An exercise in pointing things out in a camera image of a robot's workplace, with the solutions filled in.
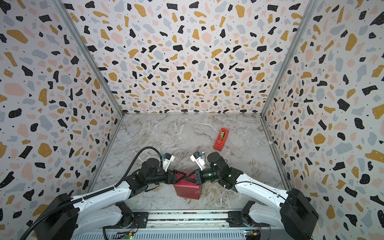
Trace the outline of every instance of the red box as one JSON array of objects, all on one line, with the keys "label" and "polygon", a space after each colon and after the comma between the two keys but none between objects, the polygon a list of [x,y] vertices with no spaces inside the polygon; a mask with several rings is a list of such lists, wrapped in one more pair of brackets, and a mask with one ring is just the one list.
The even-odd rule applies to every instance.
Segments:
[{"label": "red box", "polygon": [[176,194],[179,197],[186,197],[191,199],[198,200],[201,196],[203,185],[197,186],[196,184],[192,182],[187,182],[185,179],[181,180],[180,182],[173,185],[175,188]]}]

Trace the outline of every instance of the gray marble surface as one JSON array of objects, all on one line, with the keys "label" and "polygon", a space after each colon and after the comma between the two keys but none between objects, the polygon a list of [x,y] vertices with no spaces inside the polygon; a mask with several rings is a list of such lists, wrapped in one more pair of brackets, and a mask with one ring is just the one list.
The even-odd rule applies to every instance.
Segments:
[{"label": "gray marble surface", "polygon": [[[169,169],[191,172],[198,166],[189,156],[195,151],[204,151],[206,155],[216,151],[213,145],[222,127],[230,131],[220,152],[228,165],[258,181],[283,189],[258,115],[148,114],[125,116],[93,190],[115,184],[136,153],[145,146],[174,155],[176,159]],[[149,157],[156,157],[156,153],[145,150],[131,172],[139,169]],[[249,200],[254,199],[208,182],[203,185],[199,200],[178,197],[173,185],[160,184],[157,189],[143,192],[126,202],[133,210],[241,209]]]}]

